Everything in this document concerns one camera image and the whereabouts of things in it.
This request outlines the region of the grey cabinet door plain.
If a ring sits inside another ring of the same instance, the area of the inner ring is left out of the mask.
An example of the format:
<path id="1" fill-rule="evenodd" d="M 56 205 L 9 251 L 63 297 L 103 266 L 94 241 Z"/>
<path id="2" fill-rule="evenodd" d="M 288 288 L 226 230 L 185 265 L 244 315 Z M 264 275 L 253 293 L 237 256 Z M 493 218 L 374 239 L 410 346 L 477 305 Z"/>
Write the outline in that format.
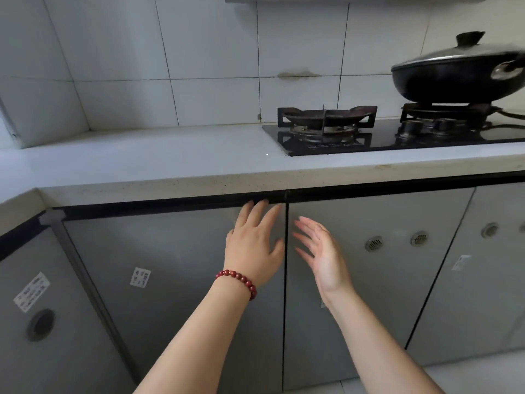
<path id="1" fill-rule="evenodd" d="M 145 377 L 224 264 L 239 207 L 65 221 L 124 343 Z M 146 288 L 130 286 L 136 267 Z M 219 394 L 282 391 L 284 267 L 258 290 L 236 329 Z"/>

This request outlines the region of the glass wok lid black knob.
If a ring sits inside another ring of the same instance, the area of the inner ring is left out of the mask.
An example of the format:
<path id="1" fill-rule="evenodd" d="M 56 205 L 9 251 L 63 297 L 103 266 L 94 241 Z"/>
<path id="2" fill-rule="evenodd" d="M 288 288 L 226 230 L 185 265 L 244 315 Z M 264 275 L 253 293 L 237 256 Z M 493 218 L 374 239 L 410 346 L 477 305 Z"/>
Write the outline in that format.
<path id="1" fill-rule="evenodd" d="M 458 61 L 479 57 L 507 56 L 509 54 L 521 54 L 525 47 L 514 44 L 480 44 L 485 31 L 469 31 L 456 35 L 456 46 L 445 48 L 429 53 L 421 54 L 413 59 L 401 62 L 391 67 L 391 72 L 403 68 L 432 65 L 445 61 Z"/>

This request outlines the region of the rusty burner pan support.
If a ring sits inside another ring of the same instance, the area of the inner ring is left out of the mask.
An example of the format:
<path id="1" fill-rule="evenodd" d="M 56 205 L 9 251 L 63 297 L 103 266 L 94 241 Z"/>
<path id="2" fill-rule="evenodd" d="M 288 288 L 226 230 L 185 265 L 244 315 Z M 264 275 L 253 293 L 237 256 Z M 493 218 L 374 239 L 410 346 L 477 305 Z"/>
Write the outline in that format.
<path id="1" fill-rule="evenodd" d="M 349 110 L 278 108 L 277 126 L 280 128 L 304 126 L 314 131 L 324 131 L 327 127 L 372 128 L 377 109 L 377 106 L 356 106 Z"/>

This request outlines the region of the black burner pan support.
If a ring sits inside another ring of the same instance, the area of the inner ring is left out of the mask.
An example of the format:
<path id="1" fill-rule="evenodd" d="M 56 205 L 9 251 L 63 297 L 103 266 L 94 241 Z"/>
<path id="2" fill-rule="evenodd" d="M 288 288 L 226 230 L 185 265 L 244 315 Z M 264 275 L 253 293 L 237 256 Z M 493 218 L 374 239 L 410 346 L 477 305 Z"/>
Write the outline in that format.
<path id="1" fill-rule="evenodd" d="M 490 103 L 471 103 L 468 105 L 434 105 L 426 103 L 406 103 L 403 105 L 400 122 L 406 120 L 452 119 L 465 128 L 481 129 L 486 119 L 502 108 Z"/>

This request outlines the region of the grey cabinet door dark hole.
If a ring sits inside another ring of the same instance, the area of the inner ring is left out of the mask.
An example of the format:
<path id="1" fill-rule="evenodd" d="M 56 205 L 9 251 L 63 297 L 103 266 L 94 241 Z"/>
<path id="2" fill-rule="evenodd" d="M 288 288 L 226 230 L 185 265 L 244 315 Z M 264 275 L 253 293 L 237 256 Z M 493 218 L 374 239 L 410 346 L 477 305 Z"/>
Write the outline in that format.
<path id="1" fill-rule="evenodd" d="M 50 286 L 23 313 L 39 273 Z M 51 229 L 0 261 L 0 394 L 131 394 L 125 365 Z"/>

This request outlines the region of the person's left forearm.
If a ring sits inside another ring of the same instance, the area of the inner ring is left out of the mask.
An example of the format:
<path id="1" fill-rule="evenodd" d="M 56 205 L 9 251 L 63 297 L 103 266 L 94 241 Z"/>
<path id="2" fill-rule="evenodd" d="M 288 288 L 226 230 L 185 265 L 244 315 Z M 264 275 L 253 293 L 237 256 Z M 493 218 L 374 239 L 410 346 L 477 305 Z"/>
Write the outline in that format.
<path id="1" fill-rule="evenodd" d="M 240 319 L 256 295 L 231 277 L 219 277 L 133 394 L 216 394 Z"/>

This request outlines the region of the grey cabinet corner post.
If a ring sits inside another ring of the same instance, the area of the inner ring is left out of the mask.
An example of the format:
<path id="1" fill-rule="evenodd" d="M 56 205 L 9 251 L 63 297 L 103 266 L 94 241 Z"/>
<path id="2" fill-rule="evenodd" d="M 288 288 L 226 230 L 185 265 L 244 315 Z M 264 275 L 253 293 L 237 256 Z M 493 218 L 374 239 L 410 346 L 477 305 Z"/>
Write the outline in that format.
<path id="1" fill-rule="evenodd" d="M 123 364 L 130 374 L 133 383 L 135 386 L 138 386 L 141 381 L 138 367 L 134 362 L 127 345 L 124 343 L 124 340 L 121 337 L 121 334 L 118 331 L 112 317 L 110 316 L 110 313 L 104 304 L 102 297 L 100 296 L 98 289 L 96 288 L 95 283 L 87 270 L 87 267 L 82 261 L 82 258 L 64 225 L 65 218 L 66 213 L 64 210 L 47 208 L 38 219 L 42 226 L 48 226 L 53 231 L 58 243 L 67 256 L 70 265 L 75 271 L 77 278 L 81 282 L 84 291 L 86 292 L 93 308 L 95 309 L 98 318 L 102 322 L 109 338 L 115 346 L 115 349 L 119 353 L 119 356 L 121 357 Z"/>

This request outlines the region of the black glass gas stove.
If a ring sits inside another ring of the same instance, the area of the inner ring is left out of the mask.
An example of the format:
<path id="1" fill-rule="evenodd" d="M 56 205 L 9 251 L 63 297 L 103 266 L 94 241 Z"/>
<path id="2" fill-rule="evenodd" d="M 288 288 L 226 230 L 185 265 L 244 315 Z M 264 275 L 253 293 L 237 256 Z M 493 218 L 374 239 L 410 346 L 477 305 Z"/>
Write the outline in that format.
<path id="1" fill-rule="evenodd" d="M 431 149 L 469 145 L 525 143 L 525 120 L 499 115 L 481 125 L 452 120 L 400 122 L 399 118 L 377 120 L 372 128 L 351 129 L 337 135 L 301 134 L 299 128 L 263 125 L 263 130 L 290 157 L 362 153 L 374 151 Z"/>

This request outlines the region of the grey cabinet door two vents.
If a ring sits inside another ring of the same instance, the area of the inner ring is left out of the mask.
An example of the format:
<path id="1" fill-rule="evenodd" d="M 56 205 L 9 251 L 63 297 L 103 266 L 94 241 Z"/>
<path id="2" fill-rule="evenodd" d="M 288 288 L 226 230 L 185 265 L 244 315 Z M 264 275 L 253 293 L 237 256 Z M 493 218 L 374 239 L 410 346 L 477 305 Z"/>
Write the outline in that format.
<path id="1" fill-rule="evenodd" d="M 289 232 L 300 216 L 324 225 L 347 262 L 358 294 L 404 347 L 463 218 L 474 189 L 415 192 L 289 205 Z M 410 244 L 427 231 L 428 242 Z M 365 250 L 381 236 L 383 247 Z M 309 266 L 288 240 L 284 390 L 357 377 L 348 348 Z"/>

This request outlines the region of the person's right hand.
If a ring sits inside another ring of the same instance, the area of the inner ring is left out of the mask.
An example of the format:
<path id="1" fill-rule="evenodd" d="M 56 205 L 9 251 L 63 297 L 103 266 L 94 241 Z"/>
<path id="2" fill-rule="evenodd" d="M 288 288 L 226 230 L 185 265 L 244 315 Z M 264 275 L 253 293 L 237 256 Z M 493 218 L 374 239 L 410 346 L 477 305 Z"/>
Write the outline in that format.
<path id="1" fill-rule="evenodd" d="M 320 225 L 329 233 L 329 258 L 321 267 L 310 269 L 323 303 L 332 310 L 346 295 L 355 294 L 355 290 L 337 241 L 324 225 Z"/>

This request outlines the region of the person's left hand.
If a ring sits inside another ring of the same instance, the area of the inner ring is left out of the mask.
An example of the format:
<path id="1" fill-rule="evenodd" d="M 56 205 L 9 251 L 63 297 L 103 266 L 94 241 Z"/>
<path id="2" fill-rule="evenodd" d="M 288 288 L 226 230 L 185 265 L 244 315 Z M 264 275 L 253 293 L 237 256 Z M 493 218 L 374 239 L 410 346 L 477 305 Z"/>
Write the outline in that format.
<path id="1" fill-rule="evenodd" d="M 282 211 L 282 204 L 273 205 L 265 212 L 270 228 L 269 235 L 248 234 L 248 215 L 254 205 L 253 201 L 249 201 L 240 210 L 234 226 L 234 237 L 226 243 L 224 269 L 242 274 L 256 288 L 260 288 L 267 284 L 281 266 L 272 263 L 270 252 L 277 241 L 272 240 L 271 235 Z"/>

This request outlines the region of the black wok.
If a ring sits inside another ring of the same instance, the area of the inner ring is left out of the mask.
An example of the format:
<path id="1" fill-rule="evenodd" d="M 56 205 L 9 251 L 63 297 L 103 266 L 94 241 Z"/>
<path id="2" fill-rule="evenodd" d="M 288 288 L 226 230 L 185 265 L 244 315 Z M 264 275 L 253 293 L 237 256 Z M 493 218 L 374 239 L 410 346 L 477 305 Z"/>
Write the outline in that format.
<path id="1" fill-rule="evenodd" d="M 415 103 L 492 103 L 525 87 L 525 52 L 396 65 L 392 76 Z"/>

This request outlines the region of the person's right forearm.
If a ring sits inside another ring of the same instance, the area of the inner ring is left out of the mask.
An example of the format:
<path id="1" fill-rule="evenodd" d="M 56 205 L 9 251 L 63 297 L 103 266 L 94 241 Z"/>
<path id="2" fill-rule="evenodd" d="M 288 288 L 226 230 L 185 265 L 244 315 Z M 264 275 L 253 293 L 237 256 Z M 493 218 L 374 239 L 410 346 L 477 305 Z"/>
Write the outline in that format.
<path id="1" fill-rule="evenodd" d="M 351 286 L 321 291 L 367 394 L 445 394 Z"/>

